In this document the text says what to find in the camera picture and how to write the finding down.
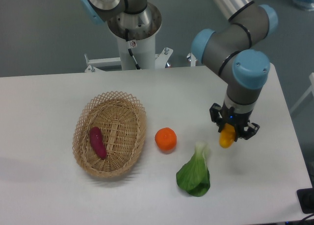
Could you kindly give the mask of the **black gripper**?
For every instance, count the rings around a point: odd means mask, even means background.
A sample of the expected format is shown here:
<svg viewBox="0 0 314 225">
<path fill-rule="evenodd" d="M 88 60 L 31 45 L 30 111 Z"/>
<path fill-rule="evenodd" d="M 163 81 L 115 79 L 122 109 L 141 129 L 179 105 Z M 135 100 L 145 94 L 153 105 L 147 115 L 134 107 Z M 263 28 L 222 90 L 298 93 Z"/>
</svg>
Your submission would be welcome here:
<svg viewBox="0 0 314 225">
<path fill-rule="evenodd" d="M 235 129 L 235 142 L 240 138 L 248 140 L 260 129 L 256 123 L 249 122 L 253 111 L 253 104 L 243 105 L 233 101 L 224 101 L 221 107 L 214 103 L 210 109 L 210 118 L 218 126 L 218 132 L 221 133 L 225 124 L 229 124 Z"/>
</svg>

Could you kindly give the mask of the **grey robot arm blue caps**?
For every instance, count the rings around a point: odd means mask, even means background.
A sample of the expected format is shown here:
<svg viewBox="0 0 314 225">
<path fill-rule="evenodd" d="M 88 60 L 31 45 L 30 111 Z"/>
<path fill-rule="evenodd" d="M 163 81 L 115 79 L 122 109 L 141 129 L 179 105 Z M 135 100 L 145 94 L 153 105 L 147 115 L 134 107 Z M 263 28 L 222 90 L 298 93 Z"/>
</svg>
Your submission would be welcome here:
<svg viewBox="0 0 314 225">
<path fill-rule="evenodd" d="M 148 0 L 80 0 L 95 24 L 107 23 L 117 38 L 124 70 L 153 69 L 155 35 L 161 14 Z M 268 57 L 252 46 L 273 33 L 278 16 L 268 5 L 254 0 L 214 0 L 229 22 L 222 32 L 200 31 L 191 44 L 195 58 L 228 85 L 223 105 L 213 104 L 211 120 L 217 124 L 220 144 L 250 139 L 259 125 L 250 115 L 270 70 Z"/>
</svg>

